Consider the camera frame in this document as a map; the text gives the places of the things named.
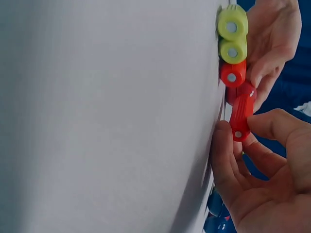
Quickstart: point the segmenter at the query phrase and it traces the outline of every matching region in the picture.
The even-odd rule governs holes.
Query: hole
[[[235,135],[237,138],[242,137],[242,133],[241,133],[240,131],[236,131],[236,132],[234,133],[234,135]]]
[[[234,22],[228,22],[226,28],[227,28],[227,31],[230,33],[236,33],[238,30],[238,26]]]
[[[235,48],[229,48],[228,55],[229,55],[229,57],[232,57],[232,58],[237,57],[238,51]]]
[[[228,75],[228,81],[229,81],[229,82],[234,83],[234,82],[236,81],[236,79],[237,79],[237,76],[235,76],[235,74],[230,73],[230,74]]]

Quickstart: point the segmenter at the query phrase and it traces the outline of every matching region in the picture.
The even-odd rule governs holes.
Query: toy
[[[235,88],[245,81],[246,61],[232,65],[223,63],[220,70],[221,80],[227,87]]]
[[[220,55],[229,64],[241,63],[247,57],[246,37],[235,41],[222,39],[219,43]]]
[[[210,216],[206,219],[204,224],[204,231],[206,233],[234,233],[235,228],[230,217],[215,217]]]
[[[230,4],[219,13],[218,33],[226,40],[234,41],[248,34],[246,12],[239,5]]]
[[[238,96],[234,101],[230,118],[234,141],[242,142],[250,134],[247,118],[253,114],[253,109],[254,100],[247,94]]]
[[[212,215],[219,217],[222,213],[223,204],[224,203],[223,203],[222,198],[220,197],[220,195],[214,188],[207,200],[207,207],[208,207],[209,212]]]
[[[226,89],[226,100],[227,102],[233,106],[234,101],[236,98],[242,94],[249,95],[253,99],[253,101],[257,98],[257,91],[256,88],[251,85],[249,81],[243,82],[239,87],[237,88],[230,88],[228,87]]]
[[[248,20],[246,12],[239,5],[230,4],[218,15],[217,29],[222,40],[220,56],[229,64],[238,64],[246,59]]]

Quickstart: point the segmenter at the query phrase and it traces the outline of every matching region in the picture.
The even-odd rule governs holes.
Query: gray fabric
[[[220,0],[0,6],[0,232],[200,232]]]

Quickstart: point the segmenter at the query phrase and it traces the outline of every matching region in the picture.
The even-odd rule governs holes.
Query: yellow plastic piece
[[[219,44],[220,55],[222,59],[229,64],[238,64],[247,57],[246,37],[239,38],[236,41],[222,39]]]
[[[242,7],[230,4],[219,13],[218,33],[224,39],[231,41],[245,37],[248,34],[247,15]]]

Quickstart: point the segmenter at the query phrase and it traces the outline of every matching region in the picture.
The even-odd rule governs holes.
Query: hand
[[[296,53],[301,15],[297,0],[256,0],[247,17],[246,77],[257,88],[255,112],[267,99],[285,62]]]
[[[211,164],[215,185],[239,233],[311,232],[311,125],[283,110],[248,118],[252,132],[286,147],[287,159],[250,134],[234,143],[230,125],[214,131]],[[253,177],[242,150],[269,181]]]

